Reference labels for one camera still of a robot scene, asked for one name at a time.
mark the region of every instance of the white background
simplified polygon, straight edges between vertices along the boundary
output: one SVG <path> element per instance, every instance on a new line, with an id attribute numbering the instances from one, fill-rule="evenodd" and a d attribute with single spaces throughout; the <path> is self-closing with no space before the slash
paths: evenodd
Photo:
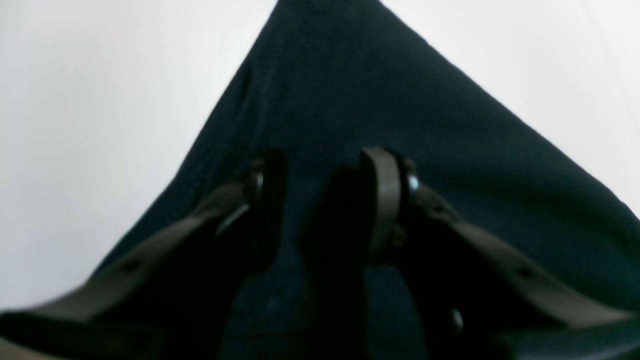
<path id="1" fill-rule="evenodd" d="M 640 214 L 639 2 L 383 2 Z M 0 0 L 0 309 L 89 276 L 169 183 L 274 5 Z"/>

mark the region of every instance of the dark pants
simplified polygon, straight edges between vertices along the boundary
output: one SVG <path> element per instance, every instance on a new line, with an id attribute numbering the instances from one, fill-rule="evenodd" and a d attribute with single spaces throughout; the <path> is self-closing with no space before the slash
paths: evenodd
<path id="1" fill-rule="evenodd" d="M 281 148 L 289 181 L 280 255 L 241 289 L 221 354 L 285 352 L 311 312 L 296 239 L 331 173 L 356 165 L 369 145 L 412 157 L 469 222 L 586 295 L 640 310 L 633 213 L 376 0 L 281 0 L 175 179 L 98 271 Z M 371 355 L 423 358 L 398 273 L 368 268 L 365 285 Z"/>

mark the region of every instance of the black trousers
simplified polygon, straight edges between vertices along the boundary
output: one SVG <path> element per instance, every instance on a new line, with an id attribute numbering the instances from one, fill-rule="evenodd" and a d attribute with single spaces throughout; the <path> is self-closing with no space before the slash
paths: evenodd
<path id="1" fill-rule="evenodd" d="M 175 179 L 97 272 L 279 147 L 289 169 L 282 248 L 238 294 L 221 351 L 250 358 L 293 347 L 311 297 L 296 239 L 331 173 L 368 145 L 411 156 L 469 222 L 586 295 L 640 310 L 634 214 L 377 0 L 280 0 Z M 398 273 L 370 268 L 365 284 L 372 356 L 422 357 Z M 251 334 L 280 337 L 249 344 Z"/>

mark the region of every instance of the white wall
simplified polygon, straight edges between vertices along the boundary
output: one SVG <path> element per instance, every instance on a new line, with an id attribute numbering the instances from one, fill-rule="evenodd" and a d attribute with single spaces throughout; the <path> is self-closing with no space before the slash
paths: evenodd
<path id="1" fill-rule="evenodd" d="M 640 5 L 383 0 L 640 214 Z M 275 0 L 0 0 L 0 309 L 83 282 L 173 177 Z"/>

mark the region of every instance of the fabric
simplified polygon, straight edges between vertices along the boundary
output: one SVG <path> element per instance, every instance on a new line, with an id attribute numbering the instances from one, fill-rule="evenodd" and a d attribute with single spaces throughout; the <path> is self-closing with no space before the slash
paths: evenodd
<path id="1" fill-rule="evenodd" d="M 372 145 L 413 158 L 469 222 L 568 284 L 640 310 L 633 213 L 376 0 L 280 0 L 175 179 L 97 271 L 281 148 L 289 180 L 280 254 L 238 294 L 221 358 L 291 354 L 313 300 L 297 237 L 331 173 Z M 370 355 L 424 359 L 399 274 L 368 268 L 365 285 Z"/>

